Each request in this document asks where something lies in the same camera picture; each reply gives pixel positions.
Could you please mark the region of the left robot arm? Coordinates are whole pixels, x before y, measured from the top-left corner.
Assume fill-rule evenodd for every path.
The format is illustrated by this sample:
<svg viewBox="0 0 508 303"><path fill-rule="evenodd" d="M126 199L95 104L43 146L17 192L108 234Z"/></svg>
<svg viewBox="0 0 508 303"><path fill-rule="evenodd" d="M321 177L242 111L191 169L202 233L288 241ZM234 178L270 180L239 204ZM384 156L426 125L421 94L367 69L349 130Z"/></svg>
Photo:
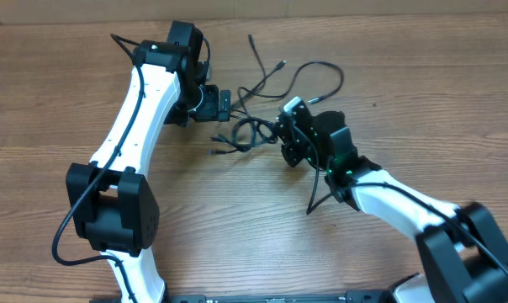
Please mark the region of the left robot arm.
<svg viewBox="0 0 508 303"><path fill-rule="evenodd" d="M69 222L77 235L107 261L119 284L121 302L166 302L168 288L152 252L160 211L148 183L151 156L164 125L230 119L230 91L206 83L210 61L200 52L209 43L192 23L172 22L163 42L143 40L126 52L133 69L130 87L103 144L87 164L66 174L71 208L53 238L53 258L76 266L58 252Z"/></svg>

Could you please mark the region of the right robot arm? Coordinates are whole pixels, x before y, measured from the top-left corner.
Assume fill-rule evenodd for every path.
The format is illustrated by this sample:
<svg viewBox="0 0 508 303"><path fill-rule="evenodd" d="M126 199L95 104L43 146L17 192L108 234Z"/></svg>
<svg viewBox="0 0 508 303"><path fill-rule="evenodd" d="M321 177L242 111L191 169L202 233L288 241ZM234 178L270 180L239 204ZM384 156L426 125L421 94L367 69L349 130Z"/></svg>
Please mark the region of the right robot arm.
<svg viewBox="0 0 508 303"><path fill-rule="evenodd" d="M352 143L341 111L310 113L295 98L281 108L275 132L289 166L305 160L325 172L331 195L412 240L423 271L384 294L387 302L508 302L508 241L480 203L434 199L390 175Z"/></svg>

